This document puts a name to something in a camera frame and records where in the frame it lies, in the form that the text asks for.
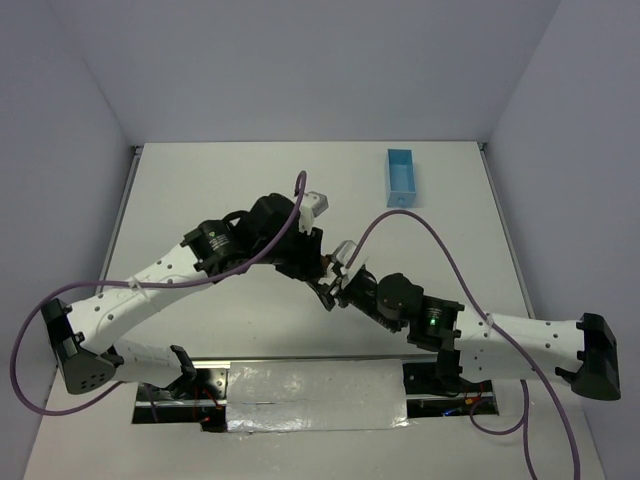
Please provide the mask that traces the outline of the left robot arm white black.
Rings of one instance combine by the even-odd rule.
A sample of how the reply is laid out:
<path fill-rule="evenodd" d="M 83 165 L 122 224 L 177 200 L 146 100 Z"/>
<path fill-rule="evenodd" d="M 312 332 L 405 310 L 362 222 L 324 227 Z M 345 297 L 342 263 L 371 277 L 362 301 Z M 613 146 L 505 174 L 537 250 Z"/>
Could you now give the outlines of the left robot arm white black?
<path fill-rule="evenodd" d="M 262 196 L 248 211 L 201 222 L 122 288 L 70 305 L 48 301 L 41 314 L 68 393 L 87 394 L 110 381 L 146 383 L 175 398 L 191 392 L 198 374 L 184 348 L 144 345 L 126 334 L 250 259 L 295 280 L 319 279 L 326 265 L 314 221 L 327 208 L 318 192 L 300 201 Z"/>

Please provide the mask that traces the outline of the blue rectangular box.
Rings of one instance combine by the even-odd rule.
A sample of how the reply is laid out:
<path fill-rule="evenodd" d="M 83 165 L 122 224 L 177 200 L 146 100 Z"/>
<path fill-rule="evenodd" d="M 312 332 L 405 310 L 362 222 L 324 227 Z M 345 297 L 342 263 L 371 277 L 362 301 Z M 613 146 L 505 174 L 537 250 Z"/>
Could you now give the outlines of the blue rectangular box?
<path fill-rule="evenodd" d="M 413 155 L 407 149 L 388 149 L 385 161 L 386 206 L 412 208 L 417 196 Z"/>

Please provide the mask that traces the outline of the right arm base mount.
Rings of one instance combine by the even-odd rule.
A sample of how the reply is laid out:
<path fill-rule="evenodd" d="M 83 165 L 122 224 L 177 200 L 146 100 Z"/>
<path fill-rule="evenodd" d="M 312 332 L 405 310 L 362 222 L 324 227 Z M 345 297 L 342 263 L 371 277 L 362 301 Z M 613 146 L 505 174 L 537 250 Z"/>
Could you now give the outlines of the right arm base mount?
<path fill-rule="evenodd" d="M 407 416 L 410 419 L 468 416 L 471 407 L 478 415 L 497 415 L 497 402 L 490 381 L 470 383 L 461 378 L 436 377 L 436 363 L 403 362 Z"/>

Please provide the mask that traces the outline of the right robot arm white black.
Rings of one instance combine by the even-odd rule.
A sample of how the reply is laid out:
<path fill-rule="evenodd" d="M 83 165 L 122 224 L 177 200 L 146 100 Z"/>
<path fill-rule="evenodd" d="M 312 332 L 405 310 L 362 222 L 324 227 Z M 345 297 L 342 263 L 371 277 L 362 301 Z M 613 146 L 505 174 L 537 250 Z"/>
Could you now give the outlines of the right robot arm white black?
<path fill-rule="evenodd" d="M 376 279 L 360 269 L 313 281 L 327 310 L 352 306 L 387 330 L 407 332 L 409 344 L 436 356 L 443 382 L 482 383 L 546 377 L 581 397 L 621 397 L 617 340 L 599 314 L 578 320 L 544 321 L 478 314 L 472 307 L 425 294 L 400 273 Z"/>

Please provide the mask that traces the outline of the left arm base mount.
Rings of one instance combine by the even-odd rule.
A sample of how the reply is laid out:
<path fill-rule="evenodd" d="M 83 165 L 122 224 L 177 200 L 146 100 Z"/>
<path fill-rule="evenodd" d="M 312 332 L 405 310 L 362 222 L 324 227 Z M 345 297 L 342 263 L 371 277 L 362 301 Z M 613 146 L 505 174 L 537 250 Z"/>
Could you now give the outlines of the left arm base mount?
<path fill-rule="evenodd" d="M 196 382 L 187 393 L 173 397 L 168 391 L 140 384 L 132 415 L 134 425 L 198 425 L 202 431 L 227 431 L 226 405 L 229 368 L 198 368 Z"/>

